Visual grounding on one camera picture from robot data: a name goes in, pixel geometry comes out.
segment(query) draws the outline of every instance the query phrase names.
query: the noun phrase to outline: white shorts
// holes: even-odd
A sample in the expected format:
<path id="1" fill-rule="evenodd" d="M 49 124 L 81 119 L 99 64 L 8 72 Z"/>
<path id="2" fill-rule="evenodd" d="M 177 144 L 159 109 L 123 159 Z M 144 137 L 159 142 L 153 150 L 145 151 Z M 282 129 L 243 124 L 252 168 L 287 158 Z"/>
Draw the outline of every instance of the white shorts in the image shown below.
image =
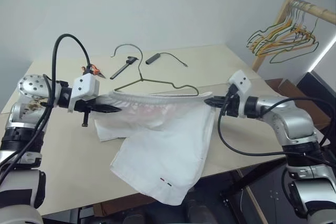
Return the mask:
<path id="1" fill-rule="evenodd" d="M 91 115 L 101 141 L 126 137 L 111 171 L 145 195 L 180 205 L 204 167 L 215 116 L 204 103 L 210 97 L 115 91 L 98 97 L 98 103 L 122 109 Z"/>

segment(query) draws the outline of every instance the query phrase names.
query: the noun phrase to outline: beige table surface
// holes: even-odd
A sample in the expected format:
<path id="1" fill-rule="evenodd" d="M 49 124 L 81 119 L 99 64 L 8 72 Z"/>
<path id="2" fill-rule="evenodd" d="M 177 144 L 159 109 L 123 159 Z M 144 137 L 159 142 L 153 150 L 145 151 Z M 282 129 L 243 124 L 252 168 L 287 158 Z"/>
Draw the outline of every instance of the beige table surface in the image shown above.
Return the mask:
<path id="1" fill-rule="evenodd" d="M 223 95 L 227 90 L 227 84 L 225 84 L 227 79 L 238 69 L 243 69 L 251 78 L 252 94 L 276 95 L 257 74 L 224 45 L 178 49 L 171 50 L 171 52 L 178 54 L 190 67 L 186 69 L 179 66 L 179 63 L 173 61 L 173 59 L 160 59 L 155 66 L 144 65 L 151 67 L 155 72 L 150 76 L 150 71 L 147 69 L 146 74 L 151 78 L 163 76 L 162 79 L 168 79 L 169 77 L 169 80 L 176 81 L 177 84 L 188 83 L 198 87 L 202 86 L 199 89 L 200 92 L 212 91 L 215 95 Z M 125 56 L 119 57 L 119 59 L 123 60 L 120 60 L 113 67 L 112 61 L 116 58 L 93 58 L 92 63 L 100 64 L 98 67 L 102 71 L 104 70 L 103 73 L 109 77 L 123 64 Z M 111 62 L 111 67 L 107 68 L 99 60 L 101 62 Z M 60 59 L 58 62 L 58 79 L 71 80 L 77 77 L 80 70 L 75 69 L 75 73 L 73 73 L 70 69 L 75 66 L 79 68 L 82 61 L 82 59 Z M 47 71 L 49 65 L 46 63 L 44 67 L 42 66 L 44 66 L 43 61 L 36 61 L 32 64 L 28 73 L 49 73 Z M 135 78 L 135 69 L 129 69 L 128 72 L 123 73 L 119 80 L 116 79 L 116 83 L 120 85 L 131 81 L 132 78 Z M 114 81 L 110 80 L 101 81 L 101 89 L 103 90 L 101 93 L 110 91 L 112 86 L 118 86 L 112 85 L 113 83 Z M 156 86 L 151 83 L 133 86 L 131 91 L 136 92 L 141 91 L 141 89 L 145 90 L 144 93 L 192 92 L 191 90 L 172 92 L 170 86 Z M 9 111 L 10 105 L 15 102 L 15 99 L 16 94 L 13 94 L 4 112 Z M 1 125 L 5 125 L 7 116 L 8 114 L 0 115 Z M 82 118 L 83 114 L 81 113 L 67 113 L 66 109 L 61 108 L 53 110 L 41 150 L 43 159 L 40 169 L 47 175 L 46 198 L 38 209 L 42 215 L 136 193 L 134 189 L 109 170 L 109 165 L 119 150 L 122 140 L 100 143 L 92 120 L 89 121 L 89 126 L 84 128 L 81 127 Z M 271 127 L 256 120 L 227 117 L 223 119 L 222 131 L 228 143 L 242 151 L 270 152 L 281 150 Z M 0 127 L 0 135 L 3 133 L 4 128 Z M 203 176 L 222 173 L 275 158 L 277 157 L 248 157 L 230 151 L 220 141 L 215 126 Z"/>

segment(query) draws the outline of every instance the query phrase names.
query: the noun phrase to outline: light fixture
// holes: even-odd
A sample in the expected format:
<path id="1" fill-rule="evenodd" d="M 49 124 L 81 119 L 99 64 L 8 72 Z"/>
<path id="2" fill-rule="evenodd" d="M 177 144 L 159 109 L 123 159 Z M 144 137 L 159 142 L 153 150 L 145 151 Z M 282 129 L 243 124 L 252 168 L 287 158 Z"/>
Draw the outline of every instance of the light fixture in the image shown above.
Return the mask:
<path id="1" fill-rule="evenodd" d="M 326 55 L 326 53 L 335 44 L 335 42 L 336 42 L 336 35 L 330 41 L 330 43 L 326 46 L 326 48 L 322 51 L 322 53 L 317 57 L 317 59 L 314 61 L 314 63 L 310 66 L 310 68 L 308 69 L 308 72 L 311 72 L 311 71 L 314 70 L 314 68 L 316 67 L 316 65 L 322 60 L 323 56 Z"/>

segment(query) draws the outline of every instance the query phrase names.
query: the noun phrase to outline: wooden clothes rack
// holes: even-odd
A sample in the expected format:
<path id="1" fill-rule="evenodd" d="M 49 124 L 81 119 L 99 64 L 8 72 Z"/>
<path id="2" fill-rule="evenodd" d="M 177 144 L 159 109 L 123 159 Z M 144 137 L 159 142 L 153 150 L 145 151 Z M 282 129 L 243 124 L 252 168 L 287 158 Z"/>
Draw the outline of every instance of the wooden clothes rack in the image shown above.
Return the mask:
<path id="1" fill-rule="evenodd" d="M 301 5 L 295 6 L 296 9 L 302 10 L 306 13 L 309 13 L 315 17 L 319 17 L 327 22 L 330 22 L 336 25 L 336 13 L 333 13 L 325 8 L 310 4 L 303 0 L 285 0 L 282 4 L 278 17 L 276 18 L 274 24 L 281 23 L 285 20 L 288 12 L 293 7 L 294 3 L 302 3 Z M 253 64 L 252 69 L 257 72 L 260 68 L 261 64 L 263 63 L 265 56 L 256 57 Z"/>

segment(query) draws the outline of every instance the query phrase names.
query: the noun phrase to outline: black tool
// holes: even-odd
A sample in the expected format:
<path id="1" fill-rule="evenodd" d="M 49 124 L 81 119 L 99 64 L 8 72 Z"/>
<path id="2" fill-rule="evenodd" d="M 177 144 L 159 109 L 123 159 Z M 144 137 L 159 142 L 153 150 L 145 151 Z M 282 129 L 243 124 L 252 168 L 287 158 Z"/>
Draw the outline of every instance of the black tool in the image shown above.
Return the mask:
<path id="1" fill-rule="evenodd" d="M 132 57 L 132 56 L 128 56 L 127 57 L 128 60 L 126 61 L 126 64 L 121 68 L 119 69 L 114 75 L 112 75 L 110 77 L 111 80 L 113 80 L 115 77 L 117 77 L 122 71 L 125 70 L 126 67 L 128 67 L 129 65 L 132 65 L 136 60 L 138 60 L 137 57 Z"/>

